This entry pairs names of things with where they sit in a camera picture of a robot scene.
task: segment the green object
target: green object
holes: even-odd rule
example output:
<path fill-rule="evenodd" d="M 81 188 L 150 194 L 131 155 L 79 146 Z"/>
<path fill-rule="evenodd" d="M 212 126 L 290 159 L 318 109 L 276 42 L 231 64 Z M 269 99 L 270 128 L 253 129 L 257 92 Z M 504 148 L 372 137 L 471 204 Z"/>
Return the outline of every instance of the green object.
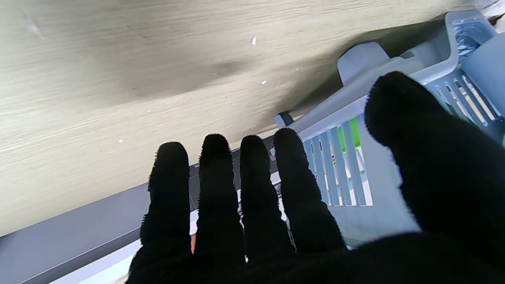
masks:
<path fill-rule="evenodd" d="M 361 146 L 360 136 L 358 135 L 358 126 L 356 125 L 356 119 L 353 118 L 350 120 L 350 130 L 352 132 L 352 139 L 354 140 L 354 146 L 356 148 Z M 342 130 L 342 126 L 338 128 L 338 134 L 340 135 L 340 144 L 342 145 L 342 153 L 347 152 L 345 150 L 345 141 L 344 141 L 344 132 Z"/>

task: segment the black glove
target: black glove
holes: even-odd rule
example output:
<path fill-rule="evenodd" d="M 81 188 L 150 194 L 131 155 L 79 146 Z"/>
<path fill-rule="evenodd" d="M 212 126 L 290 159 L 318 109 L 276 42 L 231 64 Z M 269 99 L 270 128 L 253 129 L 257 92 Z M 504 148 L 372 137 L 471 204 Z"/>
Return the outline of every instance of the black glove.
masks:
<path fill-rule="evenodd" d="M 292 261 L 347 251 L 335 219 L 321 201 L 303 145 L 291 129 L 274 136 L 281 192 L 295 248 L 281 220 L 270 181 L 269 156 L 261 138 L 242 140 L 240 177 L 243 225 L 237 213 L 231 153 L 219 134 L 205 138 L 199 161 L 200 196 L 194 255 L 189 237 L 189 165 L 177 142 L 160 146 L 149 178 L 149 212 L 140 230 L 142 247 L 128 283 L 204 282 L 233 279 L 261 266 L 268 275 Z"/>
<path fill-rule="evenodd" d="M 127 283 L 503 282 L 503 148 L 446 113 L 423 86 L 398 72 L 377 81 L 365 121 L 370 134 L 391 148 L 403 179 L 400 191 L 423 232 L 348 251 L 291 129 L 279 130 L 274 144 L 295 247 L 280 219 L 268 152 L 257 136 L 241 145 L 242 229 L 229 146 L 213 134 L 200 157 L 195 254 L 190 252 L 187 153 L 179 143 L 163 144 L 149 179 L 143 246 Z M 374 206 L 387 210 L 380 200 Z"/>

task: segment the finger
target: finger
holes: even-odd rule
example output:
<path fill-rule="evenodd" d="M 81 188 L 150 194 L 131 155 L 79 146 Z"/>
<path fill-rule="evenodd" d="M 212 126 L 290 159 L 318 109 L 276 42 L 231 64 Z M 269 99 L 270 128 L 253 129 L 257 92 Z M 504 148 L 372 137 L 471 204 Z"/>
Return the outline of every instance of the finger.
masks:
<path fill-rule="evenodd" d="M 240 145 L 240 200 L 249 263 L 294 252 L 269 167 L 268 151 L 261 138 L 246 136 Z"/>
<path fill-rule="evenodd" d="M 222 135 L 205 138 L 199 168 L 195 255 L 205 256 L 216 266 L 242 265 L 243 229 L 237 213 L 230 148 Z"/>
<path fill-rule="evenodd" d="M 413 112 L 447 115 L 423 86 L 400 72 L 391 72 L 379 78 L 370 91 L 365 123 L 372 137 L 388 147 L 406 129 L 398 122 L 409 119 Z"/>
<path fill-rule="evenodd" d="M 274 146 L 282 203 L 296 250 L 314 253 L 346 249 L 335 218 L 321 201 L 321 192 L 296 132 L 290 128 L 277 131 Z"/>
<path fill-rule="evenodd" d="M 379 113 L 395 119 L 389 125 L 376 121 Z M 504 149 L 444 111 L 428 90 L 398 72 L 376 82 L 365 116 L 374 138 L 391 148 L 403 198 L 423 231 L 447 235 L 504 267 Z"/>
<path fill-rule="evenodd" d="M 184 147 L 178 142 L 161 145 L 149 177 L 149 211 L 140 227 L 143 246 L 131 269 L 190 254 L 188 180 Z"/>

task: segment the wooden surface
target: wooden surface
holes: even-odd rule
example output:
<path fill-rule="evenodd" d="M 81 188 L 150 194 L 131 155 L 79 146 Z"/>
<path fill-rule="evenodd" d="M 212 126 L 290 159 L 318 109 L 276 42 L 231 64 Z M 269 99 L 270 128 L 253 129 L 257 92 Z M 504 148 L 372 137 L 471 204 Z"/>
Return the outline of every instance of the wooden surface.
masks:
<path fill-rule="evenodd" d="M 0 2 L 0 235 L 146 182 L 166 141 L 182 142 L 190 163 L 211 132 L 236 148 L 272 130 L 276 113 L 298 108 L 360 35 L 471 7 Z"/>

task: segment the white debris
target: white debris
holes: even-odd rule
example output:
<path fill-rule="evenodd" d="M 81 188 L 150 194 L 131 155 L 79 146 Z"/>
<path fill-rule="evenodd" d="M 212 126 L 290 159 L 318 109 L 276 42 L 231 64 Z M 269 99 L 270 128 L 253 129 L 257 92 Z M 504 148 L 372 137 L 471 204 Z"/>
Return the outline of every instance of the white debris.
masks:
<path fill-rule="evenodd" d="M 28 15 L 26 11 L 25 12 L 25 21 L 26 24 L 28 25 L 28 31 L 33 33 L 36 37 L 42 38 L 42 35 L 40 34 L 40 30 L 37 26 L 37 23 Z"/>

